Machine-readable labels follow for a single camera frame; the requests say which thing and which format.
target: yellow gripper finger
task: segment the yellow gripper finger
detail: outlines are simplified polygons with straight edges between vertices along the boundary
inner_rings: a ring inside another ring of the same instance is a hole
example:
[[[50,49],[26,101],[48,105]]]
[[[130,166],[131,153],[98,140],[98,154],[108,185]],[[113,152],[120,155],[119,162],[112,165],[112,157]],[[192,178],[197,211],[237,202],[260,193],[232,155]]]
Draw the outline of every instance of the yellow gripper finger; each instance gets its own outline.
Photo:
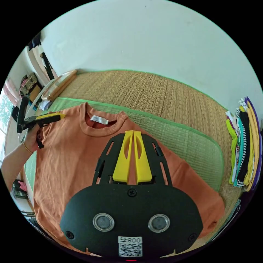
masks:
[[[131,149],[132,149],[132,135],[133,131],[126,131],[123,139],[123,143],[121,146],[120,154],[115,166],[115,170],[113,173],[113,180],[115,182],[126,183],[129,180],[129,172],[130,172],[130,161],[131,161]],[[128,156],[125,156],[125,150],[128,147]]]
[[[150,182],[152,180],[151,169],[149,166],[148,158],[144,148],[142,134],[139,131],[133,131],[134,135],[134,153],[136,165],[136,181],[138,183]]]

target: folded t-shirt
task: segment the folded t-shirt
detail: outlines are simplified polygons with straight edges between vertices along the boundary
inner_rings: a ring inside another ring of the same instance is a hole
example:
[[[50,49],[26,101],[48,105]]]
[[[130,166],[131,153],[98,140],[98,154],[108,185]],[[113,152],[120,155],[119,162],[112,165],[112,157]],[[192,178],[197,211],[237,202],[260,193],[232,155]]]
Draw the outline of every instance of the folded t-shirt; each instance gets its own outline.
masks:
[[[77,192],[92,185],[98,158],[110,138],[127,130],[148,133],[125,112],[99,112],[88,103],[61,113],[66,114],[64,119],[43,128],[45,147],[37,150],[34,210],[37,222],[54,240],[81,252],[70,245],[59,225],[67,203]],[[105,118],[108,124],[93,121],[93,116]],[[210,233],[223,216],[224,202],[187,162],[158,144],[167,160],[173,186],[188,194],[198,207],[204,226],[201,238]],[[128,184],[136,184],[132,162]]]

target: wooden frame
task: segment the wooden frame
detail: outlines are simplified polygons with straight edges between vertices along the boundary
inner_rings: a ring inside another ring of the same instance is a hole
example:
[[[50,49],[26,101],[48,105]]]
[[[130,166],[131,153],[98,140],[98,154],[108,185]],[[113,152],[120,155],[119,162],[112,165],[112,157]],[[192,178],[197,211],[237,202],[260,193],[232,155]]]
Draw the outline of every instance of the wooden frame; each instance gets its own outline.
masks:
[[[50,87],[42,94],[44,101],[54,101],[59,94],[77,77],[77,70],[68,71],[59,76]]]

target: finger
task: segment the finger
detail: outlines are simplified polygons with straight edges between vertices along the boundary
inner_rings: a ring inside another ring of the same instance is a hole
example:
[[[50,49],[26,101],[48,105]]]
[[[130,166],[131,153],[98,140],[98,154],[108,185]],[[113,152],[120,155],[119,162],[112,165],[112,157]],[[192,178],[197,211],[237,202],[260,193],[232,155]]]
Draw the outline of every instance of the finger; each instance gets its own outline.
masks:
[[[40,126],[38,125],[38,124],[36,124],[34,127],[33,127],[33,129],[30,131],[30,133],[37,133],[38,132],[38,130],[40,129]]]

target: yellow shirt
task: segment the yellow shirt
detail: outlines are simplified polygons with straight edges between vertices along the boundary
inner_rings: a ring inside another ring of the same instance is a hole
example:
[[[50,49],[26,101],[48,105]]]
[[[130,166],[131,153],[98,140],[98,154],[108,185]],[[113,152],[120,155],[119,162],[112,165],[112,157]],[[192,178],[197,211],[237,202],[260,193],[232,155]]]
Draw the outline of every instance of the yellow shirt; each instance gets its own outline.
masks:
[[[230,178],[229,178],[229,183],[232,183],[232,174],[233,174],[233,169],[234,169],[234,165],[235,165],[235,159],[236,159],[236,145],[238,143],[238,137],[236,135],[235,130],[232,128],[231,124],[230,124],[230,120],[227,119],[226,121],[227,124],[227,129],[230,133],[230,135],[232,136],[232,143],[231,143],[231,174],[230,174]]]
[[[251,130],[252,130],[252,139],[253,139],[253,146],[254,146],[254,154],[255,154],[255,161],[254,161],[254,171],[252,174],[252,178],[246,188],[246,191],[249,191],[253,185],[253,181],[256,175],[256,171],[257,171],[257,166],[258,166],[258,158],[259,158],[259,136],[258,136],[258,127],[257,127],[257,120],[256,120],[256,116],[255,113],[249,103],[249,101],[247,102],[247,114],[249,117],[249,122],[251,124]]]

